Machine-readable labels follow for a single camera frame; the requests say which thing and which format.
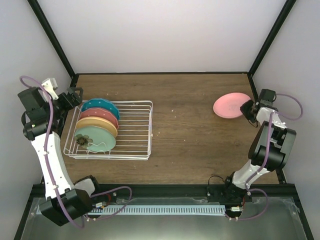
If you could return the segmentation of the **plain pink plate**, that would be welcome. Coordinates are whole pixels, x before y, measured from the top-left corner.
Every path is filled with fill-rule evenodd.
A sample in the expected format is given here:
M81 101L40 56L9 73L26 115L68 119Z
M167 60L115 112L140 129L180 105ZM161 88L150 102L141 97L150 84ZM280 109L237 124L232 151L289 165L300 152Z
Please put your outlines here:
M240 107L251 98L241 92L232 92L218 98L213 104L213 112L224 119L235 119L242 115Z

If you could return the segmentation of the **pink polka dot plate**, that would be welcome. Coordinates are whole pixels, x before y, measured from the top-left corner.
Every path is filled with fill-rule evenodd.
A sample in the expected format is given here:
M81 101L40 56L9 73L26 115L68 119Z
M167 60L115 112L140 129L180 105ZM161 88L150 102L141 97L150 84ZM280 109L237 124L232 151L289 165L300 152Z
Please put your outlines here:
M101 108L101 107L89 108L89 109L83 111L79 115L78 119L81 120L86 117L103 118L103 119L111 122L116 127L116 129L119 128L119 123L118 123L118 119L116 118L116 116L112 112L110 112L109 110L106 110L104 108Z

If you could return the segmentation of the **teal polka dot plate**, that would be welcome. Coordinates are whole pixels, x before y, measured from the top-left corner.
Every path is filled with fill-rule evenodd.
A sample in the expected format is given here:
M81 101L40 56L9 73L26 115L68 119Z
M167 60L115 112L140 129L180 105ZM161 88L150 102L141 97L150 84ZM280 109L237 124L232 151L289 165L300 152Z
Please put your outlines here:
M81 107L81 112L91 108L102 108L111 112L117 120L120 119L120 111L119 109L109 100L104 98L92 98L83 103Z

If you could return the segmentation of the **orange plate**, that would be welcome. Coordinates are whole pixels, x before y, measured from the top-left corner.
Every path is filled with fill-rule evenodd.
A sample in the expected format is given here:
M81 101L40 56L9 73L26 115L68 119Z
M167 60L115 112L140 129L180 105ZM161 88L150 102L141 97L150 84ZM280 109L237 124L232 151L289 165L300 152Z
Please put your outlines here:
M77 121L75 128L80 129L84 127L99 127L110 132L115 138L118 136L118 130L116 126L109 120L102 117L88 116Z

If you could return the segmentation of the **mint green flower plate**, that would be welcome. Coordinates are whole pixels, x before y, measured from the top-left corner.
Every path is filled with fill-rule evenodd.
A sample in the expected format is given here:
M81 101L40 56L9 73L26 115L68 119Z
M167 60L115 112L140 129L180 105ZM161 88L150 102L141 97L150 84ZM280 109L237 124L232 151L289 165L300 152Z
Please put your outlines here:
M116 146L115 137L109 131L97 126L77 129L74 140L81 148L93 153L108 152Z

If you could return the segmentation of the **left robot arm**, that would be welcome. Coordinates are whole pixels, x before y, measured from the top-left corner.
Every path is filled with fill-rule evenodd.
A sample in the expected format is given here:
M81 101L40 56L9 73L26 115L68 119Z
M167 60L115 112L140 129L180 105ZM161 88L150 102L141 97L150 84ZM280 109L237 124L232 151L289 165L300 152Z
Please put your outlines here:
M25 108L23 135L36 151L44 179L45 202L40 204L40 212L58 226L74 222L89 213L102 196L92 175L71 181L61 150L60 125L68 111L82 103L83 89L69 87L57 95L54 90L42 92L41 87L31 87L17 96Z

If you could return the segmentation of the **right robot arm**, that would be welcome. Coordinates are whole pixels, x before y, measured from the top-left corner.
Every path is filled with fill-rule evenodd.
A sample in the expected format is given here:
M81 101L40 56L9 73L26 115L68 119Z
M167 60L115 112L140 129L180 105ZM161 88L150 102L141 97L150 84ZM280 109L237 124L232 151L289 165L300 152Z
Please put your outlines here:
M239 170L223 179L220 190L207 186L207 196L218 202L236 204L250 193L252 184L261 176L281 170L287 164L297 133L280 119L273 106L278 94L262 89L257 100L248 100L240 111L251 124L259 128L249 151L248 161Z

